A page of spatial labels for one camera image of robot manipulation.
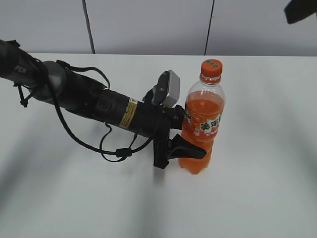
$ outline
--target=bottle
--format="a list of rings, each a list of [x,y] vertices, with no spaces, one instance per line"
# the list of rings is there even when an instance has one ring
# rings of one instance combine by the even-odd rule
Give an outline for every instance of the bottle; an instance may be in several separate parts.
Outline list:
[[[213,139],[218,133],[225,96],[220,86],[222,63],[209,59],[202,63],[199,81],[188,92],[182,137],[206,150],[202,159],[179,158],[180,167],[198,174],[211,159]]]

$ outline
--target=bottle neck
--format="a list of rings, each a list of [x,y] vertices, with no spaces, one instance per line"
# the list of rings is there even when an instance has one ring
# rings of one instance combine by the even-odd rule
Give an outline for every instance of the bottle neck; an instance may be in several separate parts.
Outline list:
[[[221,75],[217,77],[206,77],[202,74],[199,75],[200,81],[208,86],[216,86],[221,81]]]

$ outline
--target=orange liquid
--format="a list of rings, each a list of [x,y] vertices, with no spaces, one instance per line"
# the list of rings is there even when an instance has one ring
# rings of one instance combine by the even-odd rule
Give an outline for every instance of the orange liquid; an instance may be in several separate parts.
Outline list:
[[[192,174],[198,174],[210,162],[213,139],[218,133],[223,107],[224,100],[213,92],[197,91],[188,96],[188,116],[184,118],[182,137],[207,152],[202,159],[178,159],[180,167],[188,169]]]

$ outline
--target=bottle label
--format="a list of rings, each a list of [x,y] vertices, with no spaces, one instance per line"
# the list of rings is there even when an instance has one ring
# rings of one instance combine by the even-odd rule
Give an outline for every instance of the bottle label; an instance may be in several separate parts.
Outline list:
[[[215,137],[218,133],[221,115],[222,111],[214,115],[201,115],[186,106],[183,127],[190,134],[200,138]]]

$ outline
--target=screw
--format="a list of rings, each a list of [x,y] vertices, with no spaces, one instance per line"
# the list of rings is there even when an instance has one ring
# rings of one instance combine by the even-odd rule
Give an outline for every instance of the screw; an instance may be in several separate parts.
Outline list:
[[[106,107],[108,106],[108,102],[105,101],[105,100],[101,100],[101,101],[100,101],[100,106],[101,106],[102,108],[106,108]]]

